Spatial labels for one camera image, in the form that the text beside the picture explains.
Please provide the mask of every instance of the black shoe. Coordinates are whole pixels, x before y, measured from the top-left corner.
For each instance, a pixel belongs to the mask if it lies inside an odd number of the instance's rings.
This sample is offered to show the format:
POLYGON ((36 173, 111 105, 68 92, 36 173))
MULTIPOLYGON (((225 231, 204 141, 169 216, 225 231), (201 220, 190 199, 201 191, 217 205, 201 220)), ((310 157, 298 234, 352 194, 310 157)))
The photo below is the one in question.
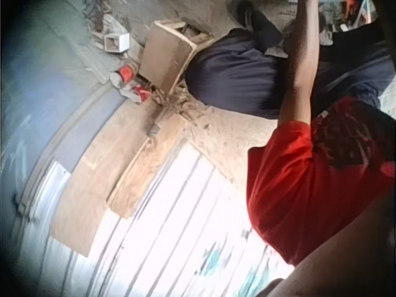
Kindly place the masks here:
POLYGON ((232 0, 229 6, 230 14, 242 27, 253 31, 252 12, 254 5, 249 0, 232 0))

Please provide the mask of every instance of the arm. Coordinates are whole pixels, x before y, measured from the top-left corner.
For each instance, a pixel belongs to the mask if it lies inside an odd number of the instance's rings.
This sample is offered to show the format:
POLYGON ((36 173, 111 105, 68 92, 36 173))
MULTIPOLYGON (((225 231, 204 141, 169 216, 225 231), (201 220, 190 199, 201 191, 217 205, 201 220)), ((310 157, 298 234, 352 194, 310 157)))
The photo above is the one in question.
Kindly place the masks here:
POLYGON ((311 123, 311 93, 319 60, 318 0, 299 0, 288 83, 278 126, 288 121, 311 123))

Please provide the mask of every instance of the plywood sheet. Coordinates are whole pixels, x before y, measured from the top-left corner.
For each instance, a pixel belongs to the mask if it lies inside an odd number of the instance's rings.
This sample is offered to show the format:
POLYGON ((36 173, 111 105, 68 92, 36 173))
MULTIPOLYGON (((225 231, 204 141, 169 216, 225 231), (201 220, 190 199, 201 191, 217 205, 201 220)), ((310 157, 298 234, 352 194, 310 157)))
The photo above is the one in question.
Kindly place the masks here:
POLYGON ((145 142, 157 105, 125 101, 77 164, 56 210, 51 236, 88 256, 117 180, 145 142))
POLYGON ((158 134, 148 141, 131 162, 111 193, 110 208, 121 217, 130 217, 166 157, 183 137, 186 120, 172 115, 158 134))

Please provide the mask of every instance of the red sleeve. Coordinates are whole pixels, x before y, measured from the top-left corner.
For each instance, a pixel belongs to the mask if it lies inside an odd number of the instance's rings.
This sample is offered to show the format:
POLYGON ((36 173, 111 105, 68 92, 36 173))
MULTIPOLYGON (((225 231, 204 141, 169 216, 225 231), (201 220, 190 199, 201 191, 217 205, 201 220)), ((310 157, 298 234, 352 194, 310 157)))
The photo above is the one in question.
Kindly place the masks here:
POLYGON ((247 210, 253 228, 287 263, 293 263, 310 198, 311 127, 285 123, 265 147, 248 151, 247 210))

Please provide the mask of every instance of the red object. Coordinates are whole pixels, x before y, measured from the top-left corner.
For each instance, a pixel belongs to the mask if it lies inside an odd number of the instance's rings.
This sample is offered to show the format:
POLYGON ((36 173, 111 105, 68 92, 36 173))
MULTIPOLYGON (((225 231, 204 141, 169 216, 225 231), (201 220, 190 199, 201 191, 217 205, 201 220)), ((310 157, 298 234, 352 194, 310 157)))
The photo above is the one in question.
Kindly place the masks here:
POLYGON ((118 69, 117 73, 119 73, 119 75, 123 79, 124 84, 129 83, 135 77, 135 70, 129 64, 126 64, 118 69))
POLYGON ((299 264, 395 183, 395 121, 351 97, 311 126, 291 121, 248 152, 247 209, 253 228, 299 264))
POLYGON ((142 85, 136 85, 135 87, 132 87, 132 89, 140 96, 141 102, 146 101, 152 95, 152 93, 142 85))

